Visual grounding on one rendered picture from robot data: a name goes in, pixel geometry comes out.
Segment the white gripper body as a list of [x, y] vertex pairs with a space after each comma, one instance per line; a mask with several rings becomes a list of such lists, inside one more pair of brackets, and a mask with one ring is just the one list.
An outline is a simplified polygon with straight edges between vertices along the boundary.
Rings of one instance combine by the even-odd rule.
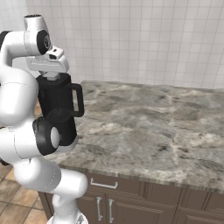
[[27, 66], [32, 71], [66, 73], [69, 70], [67, 59], [62, 55], [59, 59], [37, 60], [35, 57], [26, 58]]

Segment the black blender with white base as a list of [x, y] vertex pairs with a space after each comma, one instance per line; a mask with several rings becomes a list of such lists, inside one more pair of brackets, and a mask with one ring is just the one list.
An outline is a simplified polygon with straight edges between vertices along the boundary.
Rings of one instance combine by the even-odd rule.
[[74, 118], [85, 112], [82, 87], [68, 73], [59, 73], [56, 80], [40, 75], [37, 82], [42, 115], [60, 134], [58, 151], [71, 151], [78, 142]]

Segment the brown drawer front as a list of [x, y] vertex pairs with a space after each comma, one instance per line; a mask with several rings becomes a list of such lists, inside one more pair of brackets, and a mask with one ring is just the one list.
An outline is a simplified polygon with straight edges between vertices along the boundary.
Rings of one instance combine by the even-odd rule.
[[[126, 179], [126, 178], [116, 178], [111, 176], [105, 176], [100, 174], [87, 173], [88, 179], [88, 190], [96, 190], [101, 193], [109, 193], [112, 195], [120, 195], [122, 197], [134, 198], [142, 200], [144, 198], [145, 183], [139, 180]], [[94, 182], [114, 185], [118, 182], [118, 187], [116, 189], [108, 189], [105, 187], [90, 185], [90, 179], [93, 178]]]
[[184, 189], [178, 205], [195, 211], [224, 215], [224, 194]]

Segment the brown cupboard door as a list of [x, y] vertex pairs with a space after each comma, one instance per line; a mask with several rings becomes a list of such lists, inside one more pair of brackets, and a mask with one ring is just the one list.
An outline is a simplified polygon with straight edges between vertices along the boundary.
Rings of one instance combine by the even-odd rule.
[[161, 205], [138, 199], [127, 199], [107, 195], [107, 214], [109, 217], [109, 199], [114, 200], [113, 224], [172, 224], [174, 206]]
[[[103, 216], [101, 221], [98, 221], [96, 197], [101, 197], [101, 215]], [[107, 224], [105, 199], [103, 194], [86, 192], [81, 198], [77, 199], [77, 205], [80, 211], [86, 216], [88, 224]]]
[[172, 224], [224, 224], [224, 215], [179, 208]]

